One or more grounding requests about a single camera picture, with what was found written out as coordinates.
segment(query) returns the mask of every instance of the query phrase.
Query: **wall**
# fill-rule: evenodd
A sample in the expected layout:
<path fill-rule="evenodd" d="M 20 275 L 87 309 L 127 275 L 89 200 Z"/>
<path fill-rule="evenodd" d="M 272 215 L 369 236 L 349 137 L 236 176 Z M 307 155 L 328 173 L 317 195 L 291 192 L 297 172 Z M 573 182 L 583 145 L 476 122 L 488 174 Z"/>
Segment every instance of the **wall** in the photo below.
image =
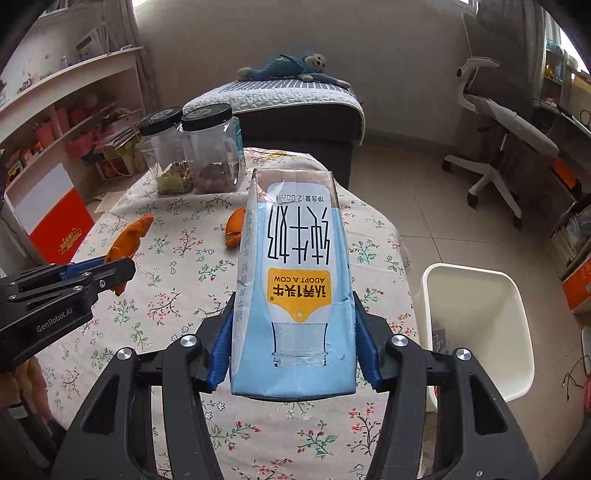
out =
<path fill-rule="evenodd" d="M 28 74 L 45 76 L 60 69 L 65 55 L 70 63 L 80 60 L 76 46 L 83 35 L 100 25 L 101 5 L 73 8 L 36 22 L 12 54 L 2 75 L 6 99 L 16 97 Z"/>
<path fill-rule="evenodd" d="M 367 128 L 453 145 L 469 56 L 454 0 L 148 0 L 135 12 L 162 106 L 308 48 L 353 86 Z"/>

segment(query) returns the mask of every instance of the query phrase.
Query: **chair base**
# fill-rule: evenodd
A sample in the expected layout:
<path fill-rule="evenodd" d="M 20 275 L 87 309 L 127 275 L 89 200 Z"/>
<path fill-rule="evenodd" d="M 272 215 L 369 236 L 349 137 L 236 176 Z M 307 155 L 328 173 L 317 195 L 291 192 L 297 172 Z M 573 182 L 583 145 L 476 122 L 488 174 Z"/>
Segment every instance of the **chair base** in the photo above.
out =
<path fill-rule="evenodd" d="M 476 208 L 478 204 L 478 192 L 481 191 L 488 183 L 492 182 L 495 184 L 496 189 L 499 191 L 504 201 L 513 210 L 515 214 L 513 217 L 513 225 L 515 228 L 521 228 L 521 208 L 517 205 L 517 202 L 513 198 L 513 195 L 507 188 L 505 180 L 501 177 L 501 174 L 494 167 L 488 163 L 480 163 L 472 160 L 466 160 L 465 158 L 455 157 L 448 155 L 443 160 L 441 168 L 445 171 L 451 171 L 451 164 L 465 168 L 466 170 L 474 171 L 482 174 L 482 178 L 478 180 L 469 190 L 467 195 L 468 205 L 472 208 Z"/>

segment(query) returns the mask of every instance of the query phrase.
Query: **yellow label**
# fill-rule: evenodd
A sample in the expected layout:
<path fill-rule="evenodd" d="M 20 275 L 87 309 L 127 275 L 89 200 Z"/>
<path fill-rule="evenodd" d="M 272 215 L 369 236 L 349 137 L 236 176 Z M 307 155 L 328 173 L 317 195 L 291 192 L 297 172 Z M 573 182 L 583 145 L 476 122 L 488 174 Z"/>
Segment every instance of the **yellow label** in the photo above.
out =
<path fill-rule="evenodd" d="M 314 310 L 330 304 L 330 272 L 270 268 L 267 299 L 296 322 L 305 322 Z"/>

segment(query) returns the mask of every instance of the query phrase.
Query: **monkey plush toy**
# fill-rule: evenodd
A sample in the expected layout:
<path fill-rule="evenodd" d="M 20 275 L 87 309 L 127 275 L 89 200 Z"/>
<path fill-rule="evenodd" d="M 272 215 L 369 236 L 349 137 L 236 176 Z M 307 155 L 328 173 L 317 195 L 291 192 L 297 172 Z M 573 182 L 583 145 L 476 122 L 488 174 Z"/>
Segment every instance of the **monkey plush toy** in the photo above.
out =
<path fill-rule="evenodd" d="M 244 67 L 238 70 L 238 80 L 270 80 L 282 78 L 296 78 L 302 82 L 314 80 L 323 83 L 331 83 L 341 88 L 349 88 L 351 85 L 343 80 L 335 79 L 325 75 L 324 57 L 318 53 L 307 51 L 304 56 L 291 57 L 289 55 L 278 55 L 270 60 L 262 70 L 255 70 Z"/>

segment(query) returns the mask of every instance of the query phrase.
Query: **tablecloth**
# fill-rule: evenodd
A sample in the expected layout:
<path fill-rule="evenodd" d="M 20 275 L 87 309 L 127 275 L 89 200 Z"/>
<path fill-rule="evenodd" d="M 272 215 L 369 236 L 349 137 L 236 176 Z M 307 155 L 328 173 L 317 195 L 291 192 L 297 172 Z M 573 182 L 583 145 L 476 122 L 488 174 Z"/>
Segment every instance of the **tablecloth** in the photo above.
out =
<path fill-rule="evenodd" d="M 325 170 L 305 154 L 246 149 L 254 167 Z M 160 197 L 148 172 L 99 219 L 73 261 L 105 255 L 125 225 L 152 212 L 154 223 L 135 256 L 137 272 L 120 297 L 107 291 L 94 318 L 39 354 L 51 408 L 67 427 L 85 395 L 124 346 L 138 353 L 164 349 L 206 316 L 223 309 L 236 288 L 238 250 L 224 245 L 229 215 L 246 205 L 238 193 Z M 408 260 L 394 225 L 337 185 L 349 245 L 353 289 L 365 308 L 418 341 L 405 276 Z M 268 403 L 230 394 L 226 377 L 202 404 L 226 479 L 365 478 L 376 447 L 387 394 L 376 394 L 358 367 L 354 395 L 314 402 Z M 160 389 L 153 398 L 158 471 L 171 478 Z"/>

